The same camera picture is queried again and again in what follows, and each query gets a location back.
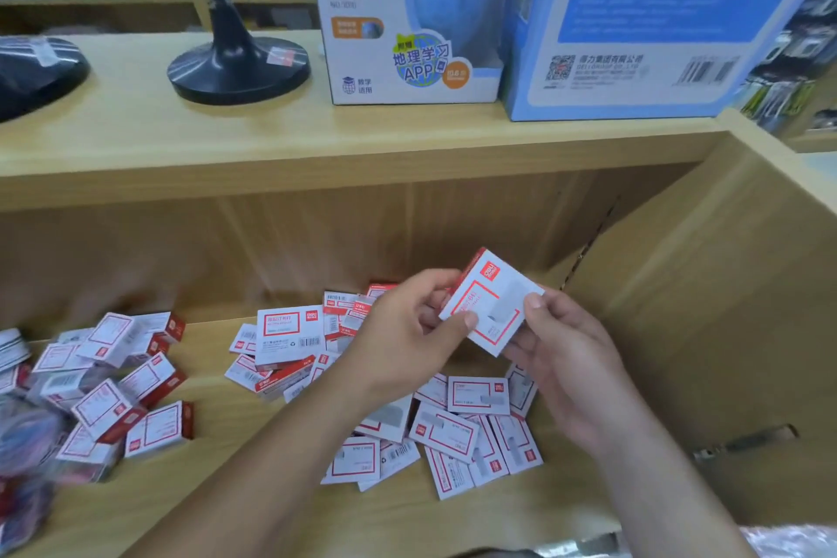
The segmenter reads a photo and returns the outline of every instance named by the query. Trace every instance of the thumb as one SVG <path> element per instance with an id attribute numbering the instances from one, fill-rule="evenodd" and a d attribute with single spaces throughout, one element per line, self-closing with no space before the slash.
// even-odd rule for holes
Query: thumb
<path id="1" fill-rule="evenodd" d="M 575 329 L 553 316 L 544 299 L 536 293 L 529 293 L 524 299 L 524 313 L 532 332 L 546 344 L 560 349 L 569 344 Z"/>
<path id="2" fill-rule="evenodd" d="M 424 340 L 430 344 L 431 349 L 450 355 L 468 333 L 476 329 L 478 320 L 473 311 L 455 313 L 428 333 Z"/>

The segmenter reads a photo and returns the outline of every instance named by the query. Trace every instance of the left hand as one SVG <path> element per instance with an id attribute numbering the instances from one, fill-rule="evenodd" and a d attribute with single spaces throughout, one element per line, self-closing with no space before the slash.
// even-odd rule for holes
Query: left hand
<path id="1" fill-rule="evenodd" d="M 366 389 L 370 411 L 415 392 L 476 327 L 472 311 L 439 320 L 450 297 L 446 289 L 459 274 L 458 269 L 425 269 L 386 292 L 332 366 L 352 369 Z"/>

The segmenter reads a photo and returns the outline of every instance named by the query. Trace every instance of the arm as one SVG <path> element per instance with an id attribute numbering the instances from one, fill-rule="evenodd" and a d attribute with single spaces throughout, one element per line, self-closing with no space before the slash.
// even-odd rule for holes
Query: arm
<path id="1" fill-rule="evenodd" d="M 566 293 L 526 300 L 507 356 L 596 461 L 637 558 L 754 558 L 729 513 L 645 404 L 602 327 Z"/>
<path id="2" fill-rule="evenodd" d="M 439 323 L 435 310 L 458 276 L 457 270 L 427 270 L 378 299 L 337 362 L 125 558 L 274 555 L 354 427 L 424 384 L 476 326 L 473 313 Z"/>

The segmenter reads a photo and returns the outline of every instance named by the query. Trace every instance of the red logo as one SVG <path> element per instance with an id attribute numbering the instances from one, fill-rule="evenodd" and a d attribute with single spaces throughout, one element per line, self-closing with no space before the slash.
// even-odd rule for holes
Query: red logo
<path id="1" fill-rule="evenodd" d="M 486 267 L 483 267 L 480 273 L 489 280 L 494 280 L 497 277 L 497 274 L 500 273 L 500 268 L 493 262 L 488 261 L 486 263 Z"/>

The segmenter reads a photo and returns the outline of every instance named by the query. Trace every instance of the fingernail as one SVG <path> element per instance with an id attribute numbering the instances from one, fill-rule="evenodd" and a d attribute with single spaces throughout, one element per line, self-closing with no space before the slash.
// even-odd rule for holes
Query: fingernail
<path id="1" fill-rule="evenodd" d="M 476 329 L 476 325 L 479 323 L 480 318 L 477 316 L 476 313 L 473 311 L 466 311 L 466 327 L 468 327 L 468 331 L 473 331 Z"/>
<path id="2" fill-rule="evenodd" d="M 543 306 L 543 298 L 538 296 L 536 293 L 527 294 L 527 297 L 524 300 L 526 300 L 526 304 L 534 310 L 538 310 Z"/>

